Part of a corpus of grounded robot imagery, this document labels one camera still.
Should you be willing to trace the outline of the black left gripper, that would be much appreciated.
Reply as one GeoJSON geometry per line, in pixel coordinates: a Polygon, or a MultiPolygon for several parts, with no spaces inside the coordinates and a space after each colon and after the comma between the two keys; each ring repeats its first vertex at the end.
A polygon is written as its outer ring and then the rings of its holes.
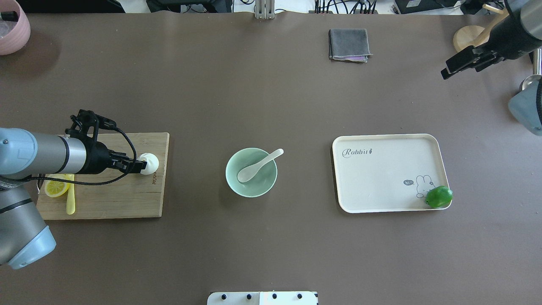
{"type": "Polygon", "coordinates": [[[100,174],[105,169],[122,173],[141,173],[147,168],[147,158],[128,158],[126,153],[110,150],[101,142],[87,145],[87,174],[100,174]]]}

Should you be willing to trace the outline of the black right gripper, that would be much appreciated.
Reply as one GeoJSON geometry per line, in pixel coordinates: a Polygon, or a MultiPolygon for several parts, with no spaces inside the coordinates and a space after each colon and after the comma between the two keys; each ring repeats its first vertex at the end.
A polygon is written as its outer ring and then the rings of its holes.
{"type": "Polygon", "coordinates": [[[493,27],[488,41],[478,47],[467,46],[446,60],[441,71],[444,80],[468,68],[482,71],[504,60],[515,60],[534,50],[534,37],[523,27],[520,19],[507,17],[493,27]]]}

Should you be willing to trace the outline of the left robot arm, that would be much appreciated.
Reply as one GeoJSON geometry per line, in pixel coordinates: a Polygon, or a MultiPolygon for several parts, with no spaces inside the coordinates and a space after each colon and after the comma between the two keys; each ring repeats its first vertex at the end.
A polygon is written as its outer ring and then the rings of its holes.
{"type": "Polygon", "coordinates": [[[52,174],[94,175],[116,169],[140,173],[147,161],[108,149],[97,140],[98,127],[73,125],[63,136],[2,128],[1,264],[21,269],[51,253],[56,241],[25,184],[52,174]]]}

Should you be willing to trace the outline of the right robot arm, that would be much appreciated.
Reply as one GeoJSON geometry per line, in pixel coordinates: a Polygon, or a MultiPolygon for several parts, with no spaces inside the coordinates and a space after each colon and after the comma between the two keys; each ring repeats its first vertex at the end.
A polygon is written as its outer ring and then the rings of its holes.
{"type": "Polygon", "coordinates": [[[480,72],[493,64],[530,58],[531,74],[508,103],[509,112],[530,133],[541,135],[541,2],[506,0],[504,13],[478,37],[456,47],[441,71],[449,79],[469,68],[480,72]]]}

